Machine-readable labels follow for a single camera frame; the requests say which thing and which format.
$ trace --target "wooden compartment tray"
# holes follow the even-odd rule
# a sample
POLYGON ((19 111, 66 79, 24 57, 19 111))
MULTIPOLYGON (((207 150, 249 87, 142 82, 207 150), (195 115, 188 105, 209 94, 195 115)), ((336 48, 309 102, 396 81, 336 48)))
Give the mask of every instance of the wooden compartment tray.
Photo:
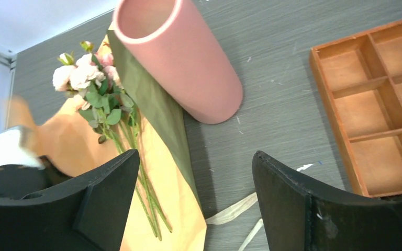
POLYGON ((402 20, 313 47, 309 61, 353 191, 402 194, 402 20))

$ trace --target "vase opening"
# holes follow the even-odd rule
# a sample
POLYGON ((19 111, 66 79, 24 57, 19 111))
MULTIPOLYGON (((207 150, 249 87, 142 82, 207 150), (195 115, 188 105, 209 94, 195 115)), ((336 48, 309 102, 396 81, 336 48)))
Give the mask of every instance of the vase opening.
POLYGON ((142 39, 159 33, 158 30, 171 18, 176 2, 180 0, 123 0, 114 21, 125 37, 142 39))

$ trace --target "gray table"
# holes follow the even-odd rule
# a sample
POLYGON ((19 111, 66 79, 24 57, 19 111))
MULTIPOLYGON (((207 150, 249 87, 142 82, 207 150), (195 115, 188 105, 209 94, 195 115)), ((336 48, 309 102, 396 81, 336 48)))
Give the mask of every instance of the gray table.
MULTIPOLYGON (((235 117, 204 125, 186 116, 192 164, 206 217, 254 191, 252 156, 263 150, 305 174, 350 190, 347 176, 308 65, 309 48, 402 19, 402 1, 195 1, 243 85, 235 117)), ((36 123, 64 102, 51 87, 56 57, 100 42, 111 13, 38 44, 17 56, 14 94, 26 98, 36 123)), ((209 226, 206 250, 237 250, 260 218, 257 205, 233 222, 209 226)), ((268 250, 264 230, 247 250, 268 250)))

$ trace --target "pink rose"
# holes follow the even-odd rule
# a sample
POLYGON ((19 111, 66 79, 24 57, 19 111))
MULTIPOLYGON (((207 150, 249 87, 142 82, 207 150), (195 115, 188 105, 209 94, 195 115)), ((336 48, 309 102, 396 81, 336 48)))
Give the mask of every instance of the pink rose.
POLYGON ((88 65, 96 65, 95 63, 92 62, 92 54, 85 54, 84 56, 82 56, 80 59, 78 59, 76 61, 76 66, 81 66, 84 64, 88 64, 88 65))
POLYGON ((85 89, 90 86, 91 81, 103 81, 104 73, 98 70, 95 65, 84 64, 78 66, 70 76, 70 85, 75 90, 85 89))
POLYGON ((56 91, 64 92, 68 89, 70 76, 75 69, 74 65, 64 65, 54 70, 53 86, 56 91))
POLYGON ((103 67, 113 66, 113 54, 111 53, 104 54, 99 62, 103 67))
POLYGON ((115 84, 120 87, 121 89, 124 89, 124 87, 121 85, 121 80, 119 79, 119 74, 116 71, 116 68, 114 66, 107 66, 103 69, 103 71, 107 74, 109 83, 110 83, 110 88, 111 88, 111 82, 115 81, 115 84))

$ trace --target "white rose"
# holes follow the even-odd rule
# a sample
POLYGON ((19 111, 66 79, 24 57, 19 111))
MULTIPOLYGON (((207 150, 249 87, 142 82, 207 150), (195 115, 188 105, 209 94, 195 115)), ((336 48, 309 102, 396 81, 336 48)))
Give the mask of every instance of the white rose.
POLYGON ((83 66, 85 64, 89 64, 89 65, 96 65, 95 63, 92 62, 92 54, 85 54, 84 56, 82 56, 80 59, 78 59, 76 61, 76 66, 83 66))
POLYGON ((64 65, 56 70, 53 73, 53 86, 54 89, 63 92, 68 89, 69 80, 71 75, 76 70, 74 65, 64 65))
POLYGON ((84 64, 78 66, 70 76, 70 84, 73 89, 80 90, 90 86, 92 80, 104 80, 104 73, 97 66, 84 64))

